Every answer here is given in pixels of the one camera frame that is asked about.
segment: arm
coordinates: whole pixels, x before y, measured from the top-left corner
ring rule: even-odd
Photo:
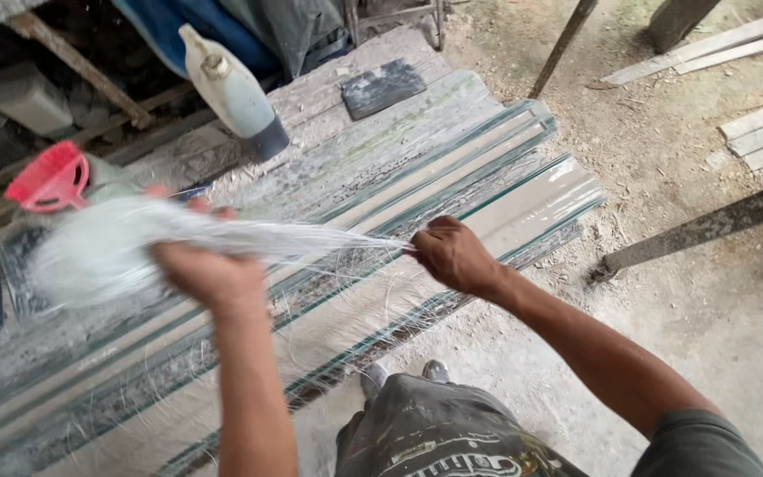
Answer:
[[[219,475],[297,474],[296,440],[272,353],[264,269],[253,258],[156,244],[169,280],[214,316],[222,437]]]
[[[513,313],[567,361],[606,406],[650,438],[671,411],[698,408],[721,414],[662,360],[567,305],[487,253],[472,231],[451,217],[412,239],[412,252],[441,283]]]

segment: gray shirt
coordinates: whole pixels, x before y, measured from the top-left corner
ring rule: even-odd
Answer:
[[[336,477],[519,475],[586,474],[471,386],[394,374],[337,436]],[[632,475],[763,477],[763,464],[726,419],[689,409],[661,420]]]

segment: blue fabric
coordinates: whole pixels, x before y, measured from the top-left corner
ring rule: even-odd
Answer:
[[[238,57],[255,76],[281,70],[281,63],[258,38],[216,0],[112,0],[155,54],[176,75],[184,68],[184,42],[178,29],[189,23],[203,38],[214,40]]]

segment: sleeve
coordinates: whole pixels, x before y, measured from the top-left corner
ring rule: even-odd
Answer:
[[[662,418],[632,477],[763,477],[763,463],[732,423],[685,409]]]

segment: pink brush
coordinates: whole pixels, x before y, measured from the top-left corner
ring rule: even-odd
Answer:
[[[81,149],[72,141],[62,141],[41,152],[14,179],[5,197],[32,212],[55,212],[72,205],[90,205],[81,197],[90,166]]]

